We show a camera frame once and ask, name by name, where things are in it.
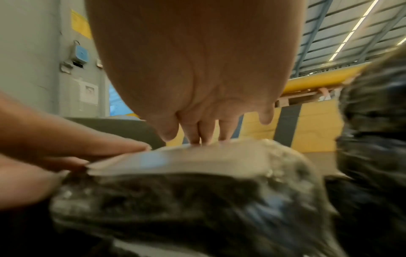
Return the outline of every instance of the white sign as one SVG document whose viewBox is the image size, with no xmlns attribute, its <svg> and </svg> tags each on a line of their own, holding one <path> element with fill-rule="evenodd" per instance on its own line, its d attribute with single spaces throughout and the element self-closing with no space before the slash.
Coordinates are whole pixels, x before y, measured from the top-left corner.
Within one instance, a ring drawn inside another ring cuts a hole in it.
<svg viewBox="0 0 406 257">
<path fill-rule="evenodd" d="M 83 81 L 78 81 L 80 89 L 80 101 L 98 105 L 99 104 L 99 87 Z"/>
</svg>

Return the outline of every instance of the yellow sign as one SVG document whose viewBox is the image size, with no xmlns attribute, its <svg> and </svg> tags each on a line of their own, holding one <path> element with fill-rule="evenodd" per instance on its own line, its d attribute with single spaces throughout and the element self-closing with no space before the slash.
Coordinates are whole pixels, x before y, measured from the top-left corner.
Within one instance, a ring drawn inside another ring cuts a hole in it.
<svg viewBox="0 0 406 257">
<path fill-rule="evenodd" d="M 92 32 L 88 20 L 79 13 L 71 10 L 72 29 L 84 35 L 88 39 L 92 39 Z"/>
</svg>

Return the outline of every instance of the electrical box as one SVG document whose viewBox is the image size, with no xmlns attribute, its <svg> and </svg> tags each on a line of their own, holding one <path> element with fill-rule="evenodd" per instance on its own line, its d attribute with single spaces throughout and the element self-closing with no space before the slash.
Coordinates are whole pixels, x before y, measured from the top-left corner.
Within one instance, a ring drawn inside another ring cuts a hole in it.
<svg viewBox="0 0 406 257">
<path fill-rule="evenodd" d="M 80 45 L 74 46 L 72 61 L 81 65 L 89 62 L 89 52 Z"/>
</svg>

